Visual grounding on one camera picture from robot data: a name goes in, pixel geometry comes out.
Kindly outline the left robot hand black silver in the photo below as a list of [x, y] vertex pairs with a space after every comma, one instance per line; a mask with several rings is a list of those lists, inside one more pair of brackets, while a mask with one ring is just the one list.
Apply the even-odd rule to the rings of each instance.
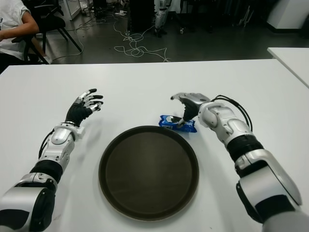
[[100, 111], [101, 106], [103, 105], [103, 96], [96, 95], [96, 91], [96, 88], [89, 89], [78, 96], [70, 106], [65, 122], [69, 122], [79, 127], [83, 120], [88, 118], [94, 112]]

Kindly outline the right robot hand black silver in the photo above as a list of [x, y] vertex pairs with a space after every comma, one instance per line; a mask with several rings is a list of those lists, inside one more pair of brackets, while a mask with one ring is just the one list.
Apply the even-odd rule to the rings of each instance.
[[196, 117], [199, 113], [201, 105], [211, 100], [200, 93], [177, 93], [170, 98], [171, 100], [179, 100], [184, 105], [184, 114], [178, 122], [178, 128], [181, 128], [186, 122]]

